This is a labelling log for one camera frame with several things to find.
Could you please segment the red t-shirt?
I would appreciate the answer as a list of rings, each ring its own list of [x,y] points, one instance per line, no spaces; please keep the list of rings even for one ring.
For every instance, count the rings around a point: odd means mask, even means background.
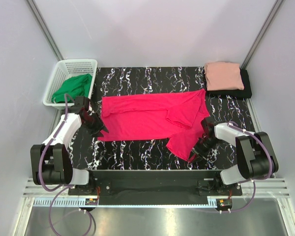
[[[101,119],[107,127],[99,140],[137,141],[168,138],[167,149],[187,161],[209,117],[204,89],[103,97]]]

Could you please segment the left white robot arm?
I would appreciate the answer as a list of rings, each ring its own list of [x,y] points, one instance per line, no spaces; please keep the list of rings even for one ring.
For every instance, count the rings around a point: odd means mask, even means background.
[[[85,96],[77,96],[74,104],[68,106],[69,95],[64,95],[65,113],[61,116],[51,135],[39,145],[30,149],[33,181],[46,191],[52,192],[61,186],[79,185],[83,193],[90,195],[96,190],[96,182],[88,170],[73,168],[67,148],[74,134],[86,128],[93,137],[103,137],[108,132],[93,101]]]

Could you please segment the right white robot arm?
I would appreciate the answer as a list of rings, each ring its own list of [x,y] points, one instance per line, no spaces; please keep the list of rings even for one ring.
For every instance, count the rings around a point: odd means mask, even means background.
[[[211,149],[224,141],[235,147],[236,165],[222,170],[205,186],[198,186],[200,191],[226,196],[242,183],[268,179],[278,172],[279,164],[267,133],[241,129],[233,121],[212,122],[208,118],[201,121],[201,126],[204,133],[192,148],[187,162],[204,159]]]

